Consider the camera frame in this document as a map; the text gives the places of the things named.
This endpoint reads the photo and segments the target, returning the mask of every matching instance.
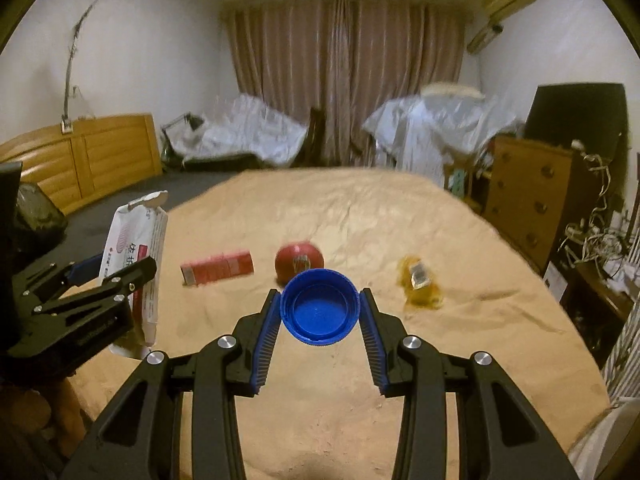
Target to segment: red apple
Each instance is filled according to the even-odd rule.
[[[295,242],[280,248],[274,264],[278,282],[286,285],[296,274],[304,270],[322,269],[324,258],[311,242]]]

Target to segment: metal screw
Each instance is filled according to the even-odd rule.
[[[164,354],[162,352],[155,351],[146,356],[146,362],[150,365],[159,365],[162,361],[164,361]]]
[[[408,335],[407,337],[402,339],[402,345],[405,348],[415,350],[416,348],[420,348],[420,346],[422,346],[422,340],[415,335]]]
[[[232,335],[223,335],[220,339],[218,339],[218,346],[220,348],[233,348],[236,346],[236,338]]]
[[[474,355],[474,361],[479,365],[487,366],[491,364],[493,359],[487,352],[477,352]]]

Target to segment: covered furniture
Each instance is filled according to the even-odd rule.
[[[216,99],[209,116],[191,113],[162,127],[165,142],[183,164],[251,157],[258,167],[288,168],[300,153],[307,129],[257,97]]]
[[[377,166],[423,174],[442,186],[450,166],[471,173],[490,139],[514,129],[516,116],[500,99],[438,86],[387,101],[363,123],[376,141]]]
[[[422,176],[385,170],[247,171],[170,212],[160,271],[156,348],[199,351],[260,310],[275,287],[278,248],[311,240],[326,266],[370,287],[380,310],[441,352],[490,352],[567,450],[608,405],[595,362],[561,307],[526,262],[485,221]],[[180,264],[250,250],[251,276],[189,288]],[[396,265],[418,254],[433,270],[439,310],[405,304]],[[71,378],[91,416],[138,362],[104,350]],[[247,477],[391,478],[402,400],[373,385],[358,326],[327,347],[306,346],[284,328],[266,385],[237,398]],[[455,403],[450,402],[449,477],[457,478]],[[191,471],[190,399],[182,465]]]

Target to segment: wooden headboard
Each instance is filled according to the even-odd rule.
[[[162,173],[151,115],[74,121],[21,134],[0,144],[0,162],[22,161],[22,180],[35,182],[65,214]]]

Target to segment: pink curtain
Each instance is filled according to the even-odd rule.
[[[462,63],[462,15],[410,0],[268,2],[226,21],[240,91],[302,123],[322,108],[330,165],[369,165],[364,119],[423,84],[456,81]]]
[[[370,166],[372,137],[362,123],[385,101],[457,81],[465,27],[455,10],[411,0],[353,0],[351,163]]]

